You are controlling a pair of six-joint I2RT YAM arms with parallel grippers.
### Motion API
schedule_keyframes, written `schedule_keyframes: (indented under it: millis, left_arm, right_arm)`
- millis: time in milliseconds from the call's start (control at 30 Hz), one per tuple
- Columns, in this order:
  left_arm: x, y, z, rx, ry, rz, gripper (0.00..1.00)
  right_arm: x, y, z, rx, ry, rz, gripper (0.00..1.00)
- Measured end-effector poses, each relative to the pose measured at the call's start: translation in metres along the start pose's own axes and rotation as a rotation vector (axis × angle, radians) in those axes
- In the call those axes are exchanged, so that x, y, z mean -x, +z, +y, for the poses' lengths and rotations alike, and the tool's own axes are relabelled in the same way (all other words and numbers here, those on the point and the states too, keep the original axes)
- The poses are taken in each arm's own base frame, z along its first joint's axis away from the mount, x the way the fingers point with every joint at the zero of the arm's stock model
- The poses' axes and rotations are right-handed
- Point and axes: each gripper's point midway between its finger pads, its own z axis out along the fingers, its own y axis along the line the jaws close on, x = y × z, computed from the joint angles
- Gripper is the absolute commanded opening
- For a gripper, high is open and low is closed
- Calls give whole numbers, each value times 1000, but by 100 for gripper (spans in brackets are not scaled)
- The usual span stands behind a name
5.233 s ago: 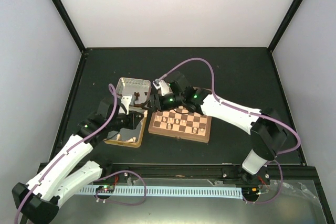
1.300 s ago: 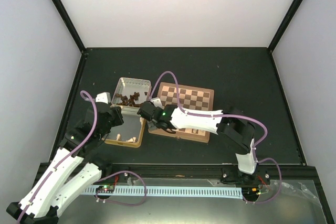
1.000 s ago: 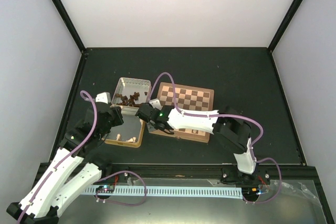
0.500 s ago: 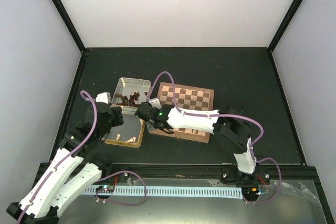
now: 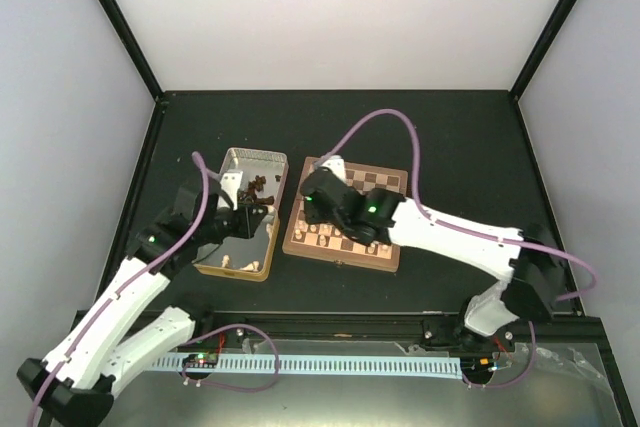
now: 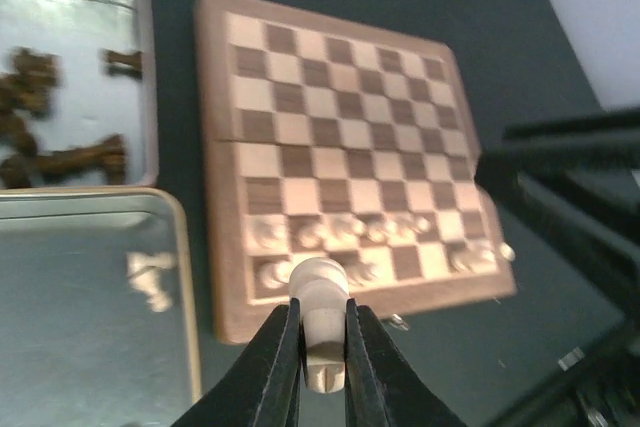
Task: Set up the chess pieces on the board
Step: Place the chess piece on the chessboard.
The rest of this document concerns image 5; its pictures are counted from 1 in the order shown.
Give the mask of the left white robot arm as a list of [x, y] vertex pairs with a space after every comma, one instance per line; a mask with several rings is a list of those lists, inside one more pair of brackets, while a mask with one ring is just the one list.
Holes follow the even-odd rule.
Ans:
[[251, 239], [272, 216], [271, 207], [235, 201], [224, 188], [181, 187], [174, 204], [129, 244], [111, 283], [68, 336], [43, 359], [23, 362], [17, 377], [43, 414], [63, 426], [97, 426], [158, 358], [213, 338], [208, 306], [195, 300], [175, 301], [137, 333], [129, 330], [200, 248]]

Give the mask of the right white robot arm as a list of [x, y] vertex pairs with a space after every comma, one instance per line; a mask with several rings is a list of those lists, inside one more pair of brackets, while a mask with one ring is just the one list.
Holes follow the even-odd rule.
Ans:
[[494, 284], [464, 303], [454, 326], [454, 338], [467, 350], [519, 319], [551, 320], [564, 292], [564, 265], [542, 225], [495, 227], [430, 210], [384, 188], [362, 194], [328, 167], [309, 174], [299, 192], [309, 224], [331, 224], [363, 246], [433, 252], [492, 276]]

